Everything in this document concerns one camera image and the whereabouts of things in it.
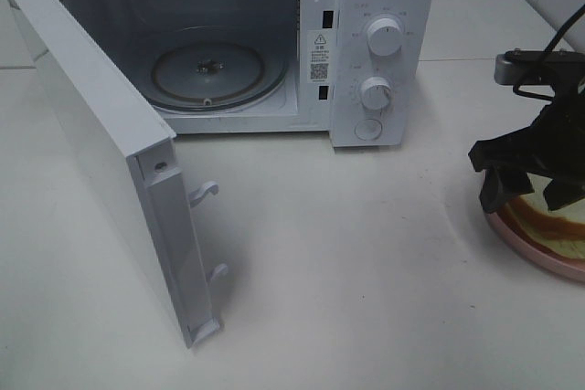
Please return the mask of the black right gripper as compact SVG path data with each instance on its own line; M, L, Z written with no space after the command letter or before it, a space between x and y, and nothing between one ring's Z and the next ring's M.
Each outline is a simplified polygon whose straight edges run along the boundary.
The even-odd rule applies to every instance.
M479 194L485 213L532 194L531 174L552 180L543 191L549 211L583 200L584 85L556 90L529 125L476 142L469 158L475 171L486 171Z

